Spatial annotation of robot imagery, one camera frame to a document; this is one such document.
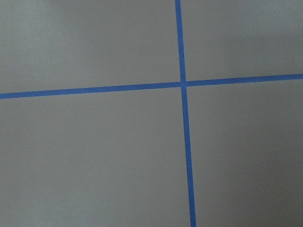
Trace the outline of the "blue tape strip crosswise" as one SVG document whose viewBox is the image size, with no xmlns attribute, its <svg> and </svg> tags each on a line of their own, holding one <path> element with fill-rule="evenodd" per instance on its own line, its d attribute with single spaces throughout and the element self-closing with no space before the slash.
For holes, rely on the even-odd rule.
<svg viewBox="0 0 303 227">
<path fill-rule="evenodd" d="M 163 83 L 119 85 L 119 86 L 105 86 L 105 87 L 69 88 L 69 89 L 1 93 L 0 98 L 13 99 L 13 98 L 27 98 L 27 97 L 41 97 L 41 96 L 77 95 L 77 94 L 90 94 L 90 93 L 118 92 L 118 91 L 181 88 L 183 86 L 198 87 L 198 86 L 210 86 L 210 85 L 299 80 L 302 78 L 303 78 L 302 74 L 290 74 L 290 75 L 274 75 L 274 76 L 259 76 L 259 77 L 244 77 L 244 78 L 192 80 L 187 82 L 163 82 Z"/>
</svg>

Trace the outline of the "blue tape strip lengthwise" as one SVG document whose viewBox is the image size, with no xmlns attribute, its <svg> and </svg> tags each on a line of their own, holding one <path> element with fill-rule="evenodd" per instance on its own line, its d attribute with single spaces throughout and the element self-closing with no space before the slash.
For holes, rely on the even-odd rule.
<svg viewBox="0 0 303 227">
<path fill-rule="evenodd" d="M 188 98 L 187 98 L 187 78 L 186 78 L 183 26 L 182 26 L 182 13 L 181 13 L 180 0 L 175 1 L 175 12 L 176 12 L 176 25 L 177 25 L 177 38 L 178 38 L 178 58 L 179 58 L 180 88 L 181 88 L 181 102 L 182 102 L 182 114 L 183 114 L 184 142 L 185 142 L 185 157 L 186 157 L 186 168 L 187 168 L 189 216 L 190 216 L 190 225 L 192 227 L 195 227 L 196 226 L 195 193 L 194 193 L 194 180 L 193 180 L 193 168 L 192 168 L 192 154 L 191 154 L 191 140 L 190 140 Z"/>
</svg>

